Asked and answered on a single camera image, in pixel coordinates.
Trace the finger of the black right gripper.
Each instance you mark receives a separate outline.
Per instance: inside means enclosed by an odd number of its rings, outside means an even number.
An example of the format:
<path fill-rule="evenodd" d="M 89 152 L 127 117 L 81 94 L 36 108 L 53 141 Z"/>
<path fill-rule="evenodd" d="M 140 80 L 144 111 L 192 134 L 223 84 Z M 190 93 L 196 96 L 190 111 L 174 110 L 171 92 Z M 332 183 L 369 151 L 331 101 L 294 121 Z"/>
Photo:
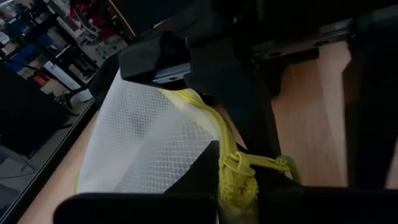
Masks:
<path fill-rule="evenodd" d="M 354 22 L 343 70 L 348 185 L 383 188 L 397 143 L 397 16 Z"/>
<path fill-rule="evenodd" d="M 192 89 L 223 106 L 246 147 L 278 153 L 271 97 L 249 48 L 233 35 L 179 38 L 171 32 L 133 44 L 119 56 L 122 79 L 164 90 Z"/>

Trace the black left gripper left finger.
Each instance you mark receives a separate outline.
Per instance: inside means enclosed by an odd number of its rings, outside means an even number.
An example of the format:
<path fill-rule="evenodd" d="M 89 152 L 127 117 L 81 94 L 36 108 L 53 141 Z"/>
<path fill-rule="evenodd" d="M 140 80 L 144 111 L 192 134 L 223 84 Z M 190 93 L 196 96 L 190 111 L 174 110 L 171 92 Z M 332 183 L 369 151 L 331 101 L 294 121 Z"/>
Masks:
<path fill-rule="evenodd" d="M 78 194 L 56 208 L 53 222 L 217 223 L 218 150 L 219 142 L 210 142 L 189 170 L 162 194 Z"/>

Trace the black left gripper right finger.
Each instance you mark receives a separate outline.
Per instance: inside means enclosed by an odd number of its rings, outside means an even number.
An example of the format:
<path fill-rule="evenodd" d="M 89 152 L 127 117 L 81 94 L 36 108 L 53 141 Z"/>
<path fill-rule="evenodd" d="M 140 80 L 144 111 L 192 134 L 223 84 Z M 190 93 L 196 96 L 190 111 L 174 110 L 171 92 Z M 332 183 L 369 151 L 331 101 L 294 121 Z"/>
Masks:
<path fill-rule="evenodd" d="M 397 223 L 397 190 L 303 186 L 263 167 L 257 183 L 260 223 Z"/>

